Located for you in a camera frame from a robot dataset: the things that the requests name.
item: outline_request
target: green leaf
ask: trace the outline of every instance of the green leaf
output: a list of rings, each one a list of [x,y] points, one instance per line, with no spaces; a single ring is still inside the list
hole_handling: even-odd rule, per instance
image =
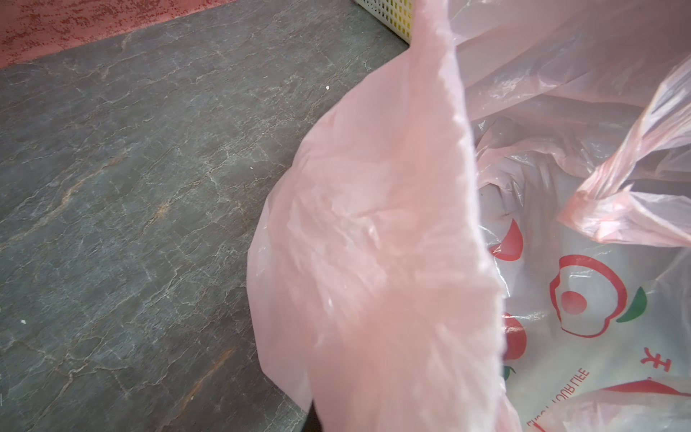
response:
[[[625,323],[626,321],[631,321],[632,319],[638,318],[643,314],[643,312],[645,312],[646,306],[647,297],[645,296],[645,291],[643,291],[643,288],[639,288],[638,291],[636,291],[634,300],[631,302],[631,306],[629,306],[629,310],[627,310],[624,315],[619,317],[616,322]]]
[[[504,381],[506,381],[509,378],[511,372],[516,373],[516,371],[512,367],[504,366]]]

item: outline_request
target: dark object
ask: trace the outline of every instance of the dark object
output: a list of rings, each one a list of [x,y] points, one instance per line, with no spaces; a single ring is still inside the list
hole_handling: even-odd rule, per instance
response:
[[[302,432],[321,432],[321,422],[319,422],[319,417],[314,409],[314,402],[310,407],[310,412],[307,414]]]

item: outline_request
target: yellow basket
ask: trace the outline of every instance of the yellow basket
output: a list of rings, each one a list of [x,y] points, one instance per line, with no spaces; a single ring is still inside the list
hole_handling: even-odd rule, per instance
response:
[[[401,39],[410,43],[413,24],[413,0],[355,0]]]

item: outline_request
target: red circle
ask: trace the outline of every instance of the red circle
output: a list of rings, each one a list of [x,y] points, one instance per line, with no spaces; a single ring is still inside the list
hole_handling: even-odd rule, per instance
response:
[[[562,293],[562,309],[567,314],[582,314],[587,307],[588,302],[585,300],[585,297],[576,291],[564,291]]]

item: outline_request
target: plastic bag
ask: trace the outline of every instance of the plastic bag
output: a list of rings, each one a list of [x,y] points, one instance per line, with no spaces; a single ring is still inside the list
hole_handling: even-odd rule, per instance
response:
[[[690,8],[417,1],[410,49],[267,199],[247,276],[265,373],[331,432],[586,431],[638,403],[593,392],[687,377],[690,255],[656,246],[691,245]]]

